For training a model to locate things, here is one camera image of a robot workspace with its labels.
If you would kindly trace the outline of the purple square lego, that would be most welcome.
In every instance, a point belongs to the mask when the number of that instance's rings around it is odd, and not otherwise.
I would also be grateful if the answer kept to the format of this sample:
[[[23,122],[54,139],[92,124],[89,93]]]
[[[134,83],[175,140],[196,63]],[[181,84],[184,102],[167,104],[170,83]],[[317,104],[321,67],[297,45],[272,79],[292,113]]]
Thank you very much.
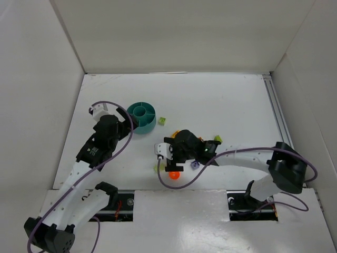
[[[190,167],[192,168],[192,170],[197,170],[200,168],[200,166],[201,166],[200,163],[196,160],[190,163]]]

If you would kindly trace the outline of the light green square lego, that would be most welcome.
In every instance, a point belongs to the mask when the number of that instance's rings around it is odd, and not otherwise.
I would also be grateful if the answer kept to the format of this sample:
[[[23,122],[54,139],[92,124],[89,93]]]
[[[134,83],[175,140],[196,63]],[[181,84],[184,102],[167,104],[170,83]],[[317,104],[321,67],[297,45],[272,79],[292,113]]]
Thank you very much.
[[[159,120],[158,120],[158,124],[164,126],[165,123],[166,123],[166,118],[160,117]]]

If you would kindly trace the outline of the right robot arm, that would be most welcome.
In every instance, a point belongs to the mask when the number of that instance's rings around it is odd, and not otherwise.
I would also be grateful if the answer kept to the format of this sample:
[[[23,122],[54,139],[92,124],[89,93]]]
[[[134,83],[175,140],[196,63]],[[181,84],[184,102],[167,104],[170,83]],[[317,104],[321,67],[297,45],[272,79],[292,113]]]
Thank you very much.
[[[205,167],[237,166],[265,172],[266,176],[247,186],[245,198],[252,203],[281,192],[301,194],[307,168],[303,158],[284,142],[271,148],[241,148],[218,140],[202,140],[189,130],[179,131],[173,138],[165,137],[155,145],[155,153],[166,159],[167,172],[183,171],[182,164],[187,160]]]

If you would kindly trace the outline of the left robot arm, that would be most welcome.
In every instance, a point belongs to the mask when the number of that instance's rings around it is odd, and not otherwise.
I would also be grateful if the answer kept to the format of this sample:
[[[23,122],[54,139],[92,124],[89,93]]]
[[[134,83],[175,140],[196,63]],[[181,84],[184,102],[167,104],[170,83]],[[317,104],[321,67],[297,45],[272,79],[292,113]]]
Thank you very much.
[[[103,167],[126,148],[124,145],[116,150],[119,141],[124,138],[131,141],[138,122],[135,116],[120,106],[116,111],[124,121],[109,114],[103,104],[96,104],[89,111],[96,121],[94,132],[76,155],[56,201],[44,214],[29,217],[24,223],[28,252],[32,251],[32,246],[42,252],[69,252],[79,229],[101,209],[115,205],[118,199],[117,187],[104,181],[98,183],[88,197],[83,194],[98,179]]]

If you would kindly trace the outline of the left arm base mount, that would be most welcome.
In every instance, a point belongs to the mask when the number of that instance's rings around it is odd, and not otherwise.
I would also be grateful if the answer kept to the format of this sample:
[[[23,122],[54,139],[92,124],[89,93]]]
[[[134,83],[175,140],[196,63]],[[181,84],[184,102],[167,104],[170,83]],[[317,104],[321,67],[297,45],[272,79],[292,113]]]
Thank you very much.
[[[100,222],[133,221],[135,191],[119,190],[107,182],[97,184],[94,189],[109,196],[108,204],[94,215]]]

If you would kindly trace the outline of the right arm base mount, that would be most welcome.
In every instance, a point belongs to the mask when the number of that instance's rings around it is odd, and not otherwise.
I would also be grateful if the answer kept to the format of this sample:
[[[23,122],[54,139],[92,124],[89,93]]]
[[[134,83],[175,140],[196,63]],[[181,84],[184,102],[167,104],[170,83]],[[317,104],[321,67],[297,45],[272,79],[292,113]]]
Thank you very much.
[[[230,221],[278,221],[274,205],[261,208],[267,201],[261,202],[250,196],[253,182],[249,182],[245,191],[227,193]]]

